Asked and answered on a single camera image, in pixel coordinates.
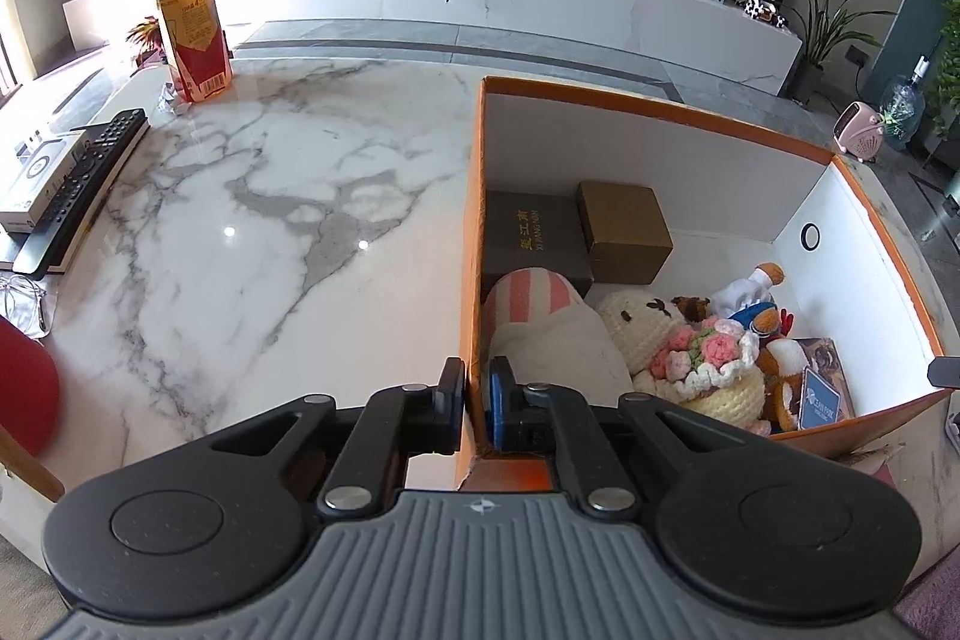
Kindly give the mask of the small brown cardboard box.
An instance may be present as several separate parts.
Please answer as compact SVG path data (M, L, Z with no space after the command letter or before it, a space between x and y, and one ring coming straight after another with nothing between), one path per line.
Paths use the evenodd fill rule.
M642 185L584 181L576 203L594 281L651 284L674 250L656 193Z

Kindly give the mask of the green potted plant right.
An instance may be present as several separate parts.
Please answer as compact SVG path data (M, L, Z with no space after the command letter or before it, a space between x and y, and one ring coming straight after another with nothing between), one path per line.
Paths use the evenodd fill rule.
M893 10L858 8L854 0L804 0L804 10L789 7L799 26L800 51L788 85L788 96L805 106L822 85L827 58L841 44L878 47L877 37L864 31L862 19L892 18Z

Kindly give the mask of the pink small heater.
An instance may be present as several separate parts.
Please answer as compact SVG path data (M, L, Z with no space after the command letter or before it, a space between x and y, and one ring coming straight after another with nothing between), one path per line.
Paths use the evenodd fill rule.
M833 140L844 154L860 163L873 161L884 143L884 122L877 110L861 101L844 107L833 128Z

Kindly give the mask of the black gift box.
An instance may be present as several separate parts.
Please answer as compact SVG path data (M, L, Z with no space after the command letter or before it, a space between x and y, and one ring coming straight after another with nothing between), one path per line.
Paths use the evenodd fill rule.
M584 296L594 283L589 250L573 198L488 190L482 247L482 298L523 268L547 268Z

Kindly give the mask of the orange red drink carton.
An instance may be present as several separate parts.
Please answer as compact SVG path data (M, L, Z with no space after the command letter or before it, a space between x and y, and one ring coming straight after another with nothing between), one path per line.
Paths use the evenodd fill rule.
M174 89L205 103L231 86L228 42L215 0L158 0L158 23Z

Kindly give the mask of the white marble tv cabinet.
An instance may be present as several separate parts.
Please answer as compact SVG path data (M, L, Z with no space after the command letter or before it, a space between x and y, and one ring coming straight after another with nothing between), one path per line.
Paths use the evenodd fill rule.
M663 80L671 68L778 94L800 49L713 0L215 0L233 47L398 49Z

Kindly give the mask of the white pink plush slipper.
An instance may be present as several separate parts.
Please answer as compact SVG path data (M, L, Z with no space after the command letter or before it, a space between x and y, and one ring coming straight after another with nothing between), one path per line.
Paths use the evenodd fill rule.
M517 385L574 388L589 403L613 406L633 390L607 328L565 276L547 268L511 271L483 302L482 360L511 364Z

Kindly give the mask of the large orange cardboard box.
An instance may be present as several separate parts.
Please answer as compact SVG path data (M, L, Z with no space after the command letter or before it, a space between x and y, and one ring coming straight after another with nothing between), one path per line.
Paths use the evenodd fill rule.
M708 110L548 81L487 76L467 167L460 354L472 448L482 413L482 255L488 190L573 195L584 181L651 188L674 248L661 298L706 296L779 263L776 300L807 336L838 347L854 419L785 435L816 455L850 453L912 420L940 429L949 392L928 367L958 330L918 242L874 171L825 148Z

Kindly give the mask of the crochet flower basket toy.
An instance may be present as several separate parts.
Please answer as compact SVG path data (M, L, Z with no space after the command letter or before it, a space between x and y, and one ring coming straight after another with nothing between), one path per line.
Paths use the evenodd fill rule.
M597 314L636 392L750 429L765 404L760 340L736 320L688 321L674 302L639 287L608 292Z

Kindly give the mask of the water bottle with pump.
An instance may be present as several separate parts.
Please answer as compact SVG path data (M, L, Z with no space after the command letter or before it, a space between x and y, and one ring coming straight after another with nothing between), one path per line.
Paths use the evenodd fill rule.
M885 89L878 117L885 142L896 151L907 149L923 120L926 108L923 81L928 68L929 58L921 55L910 76L897 76Z

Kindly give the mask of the blue card booklet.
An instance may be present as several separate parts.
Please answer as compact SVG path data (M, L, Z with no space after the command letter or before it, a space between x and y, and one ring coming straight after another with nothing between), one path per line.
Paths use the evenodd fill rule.
M832 425L841 416L841 395L812 369L805 369L800 385L797 427L801 431Z

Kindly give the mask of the donald duck plush toy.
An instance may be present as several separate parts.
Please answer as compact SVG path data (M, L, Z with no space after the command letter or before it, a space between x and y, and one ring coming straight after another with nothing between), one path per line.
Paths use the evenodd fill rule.
M786 275L773 262L760 263L745 278L739 278L709 298L708 314L734 320L743 330L752 331L763 344L786 338L793 328L794 315L775 301L775 289Z

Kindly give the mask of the hanging ivy plant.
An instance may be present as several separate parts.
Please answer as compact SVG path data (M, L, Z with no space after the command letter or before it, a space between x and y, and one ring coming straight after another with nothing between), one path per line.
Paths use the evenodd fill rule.
M934 57L934 78L928 88L929 112L935 135L947 140L958 125L960 83L960 0L939 0L944 13Z

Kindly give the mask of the silver media player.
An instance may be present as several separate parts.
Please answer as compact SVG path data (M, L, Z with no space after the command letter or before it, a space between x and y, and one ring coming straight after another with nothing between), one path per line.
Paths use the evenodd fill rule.
M2 187L3 229L10 234L32 232L88 146L86 128L39 143L11 184Z

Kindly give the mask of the black remote control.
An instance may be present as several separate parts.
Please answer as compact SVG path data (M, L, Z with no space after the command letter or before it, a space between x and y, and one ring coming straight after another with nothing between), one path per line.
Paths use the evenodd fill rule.
M67 268L71 253L89 223L96 220L109 190L148 130L143 109L122 110L109 122L85 128L80 158L13 259L15 275L40 280L47 273L62 273Z

